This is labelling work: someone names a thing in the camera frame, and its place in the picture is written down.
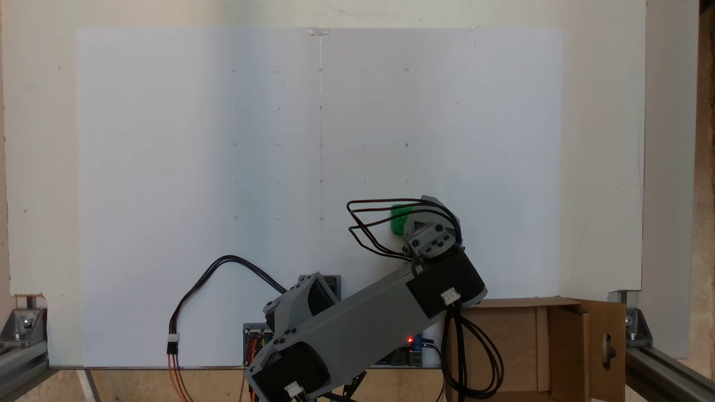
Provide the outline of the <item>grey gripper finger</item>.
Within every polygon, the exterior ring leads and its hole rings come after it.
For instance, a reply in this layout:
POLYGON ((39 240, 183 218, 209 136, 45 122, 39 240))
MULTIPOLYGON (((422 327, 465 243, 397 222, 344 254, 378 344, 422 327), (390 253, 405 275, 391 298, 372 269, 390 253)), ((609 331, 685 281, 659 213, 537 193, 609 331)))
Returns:
POLYGON ((424 195, 421 196, 419 206, 416 206, 416 209, 428 210, 428 213, 422 212, 416 214, 416 228, 429 222, 442 224, 449 234, 454 237, 455 242, 463 243, 463 232, 460 221, 442 201, 432 196, 424 195))
POLYGON ((411 213, 404 217, 403 239, 414 235, 422 226, 430 221, 428 213, 411 213))

